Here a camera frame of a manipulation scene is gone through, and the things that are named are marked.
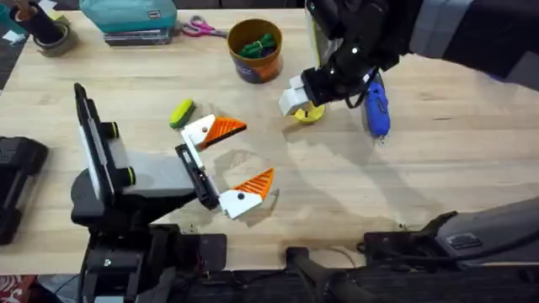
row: pink scissors handle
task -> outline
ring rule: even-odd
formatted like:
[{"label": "pink scissors handle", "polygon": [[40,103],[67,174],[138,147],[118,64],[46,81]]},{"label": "pink scissors handle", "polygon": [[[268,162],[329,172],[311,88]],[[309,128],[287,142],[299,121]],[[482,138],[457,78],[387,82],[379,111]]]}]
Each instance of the pink scissors handle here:
[{"label": "pink scissors handle", "polygon": [[189,37],[201,37],[203,35],[211,35],[211,30],[202,29],[191,24],[182,24],[182,32]]},{"label": "pink scissors handle", "polygon": [[212,31],[212,30],[215,30],[215,28],[211,27],[205,20],[204,18],[202,18],[202,16],[200,15],[195,15],[193,17],[191,17],[191,19],[189,20],[190,23],[198,28],[201,28],[201,29],[205,29],[205,30],[208,30],[208,31]]}]

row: green object in cup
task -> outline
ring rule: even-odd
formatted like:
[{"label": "green object in cup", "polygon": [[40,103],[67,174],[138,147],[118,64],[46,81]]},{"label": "green object in cup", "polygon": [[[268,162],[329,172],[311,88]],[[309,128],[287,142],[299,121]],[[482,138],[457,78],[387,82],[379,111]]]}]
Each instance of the green object in cup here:
[{"label": "green object in cup", "polygon": [[262,39],[256,40],[251,44],[245,45],[239,55],[251,59],[261,58],[262,50],[264,48],[270,47],[275,47],[275,40],[272,34],[265,34],[264,36],[262,36]]},{"label": "green object in cup", "polygon": [[0,24],[6,25],[9,29],[19,35],[26,34],[26,30],[9,17],[9,10],[10,9],[7,6],[0,3]]}]

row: cup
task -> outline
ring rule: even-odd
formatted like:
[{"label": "cup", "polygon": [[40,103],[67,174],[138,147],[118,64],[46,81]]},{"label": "cup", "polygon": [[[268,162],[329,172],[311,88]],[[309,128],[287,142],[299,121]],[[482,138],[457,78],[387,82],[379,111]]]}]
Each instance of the cup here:
[{"label": "cup", "polygon": [[4,24],[18,35],[26,34],[26,30],[9,17],[9,10],[10,8],[0,3],[0,24]]},{"label": "cup", "polygon": [[[264,58],[249,59],[239,55],[242,48],[265,34],[272,34],[276,47],[275,51]],[[227,37],[228,51],[236,66],[237,74],[250,83],[264,83],[279,75],[281,66],[280,48],[282,33],[270,21],[262,19],[247,19],[232,27]]]}]

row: scissors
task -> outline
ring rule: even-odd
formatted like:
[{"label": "scissors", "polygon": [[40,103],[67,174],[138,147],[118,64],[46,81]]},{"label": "scissors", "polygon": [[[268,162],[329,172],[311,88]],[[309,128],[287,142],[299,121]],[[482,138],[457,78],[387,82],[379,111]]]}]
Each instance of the scissors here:
[{"label": "scissors", "polygon": [[203,35],[214,35],[226,38],[227,32],[211,27],[202,16],[195,15],[189,19],[188,23],[182,24],[182,32],[189,37],[201,37]]}]

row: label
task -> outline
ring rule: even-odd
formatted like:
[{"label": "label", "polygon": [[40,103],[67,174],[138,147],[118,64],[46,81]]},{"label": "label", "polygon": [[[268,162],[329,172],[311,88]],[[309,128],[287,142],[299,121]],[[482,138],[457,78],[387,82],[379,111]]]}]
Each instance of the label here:
[{"label": "label", "polygon": [[148,18],[150,18],[150,19],[159,19],[159,18],[161,18],[161,11],[160,10],[148,11]]}]

